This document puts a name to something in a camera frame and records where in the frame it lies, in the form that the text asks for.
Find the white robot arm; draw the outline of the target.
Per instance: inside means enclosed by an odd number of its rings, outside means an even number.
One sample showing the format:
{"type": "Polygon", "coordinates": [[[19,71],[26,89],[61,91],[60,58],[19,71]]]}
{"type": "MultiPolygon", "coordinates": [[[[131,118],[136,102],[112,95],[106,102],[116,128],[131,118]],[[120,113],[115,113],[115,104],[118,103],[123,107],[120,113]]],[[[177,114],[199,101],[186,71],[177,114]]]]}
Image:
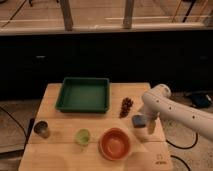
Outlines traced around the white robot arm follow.
{"type": "Polygon", "coordinates": [[[142,95],[143,106],[139,112],[148,128],[159,115],[164,115],[213,142],[213,114],[177,103],[170,97],[171,90],[165,84],[158,84],[142,95]]]}

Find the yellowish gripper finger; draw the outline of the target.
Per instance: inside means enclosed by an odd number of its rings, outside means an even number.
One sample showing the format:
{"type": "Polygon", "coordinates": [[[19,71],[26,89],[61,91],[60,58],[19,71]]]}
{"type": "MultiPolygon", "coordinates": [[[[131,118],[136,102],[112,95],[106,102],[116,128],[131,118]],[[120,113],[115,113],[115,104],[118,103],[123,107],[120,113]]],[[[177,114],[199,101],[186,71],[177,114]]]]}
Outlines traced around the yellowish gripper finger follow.
{"type": "Polygon", "coordinates": [[[150,120],[148,122],[148,125],[147,125],[147,131],[149,134],[153,134],[154,131],[155,131],[155,127],[156,127],[156,121],[155,120],[150,120]]]}

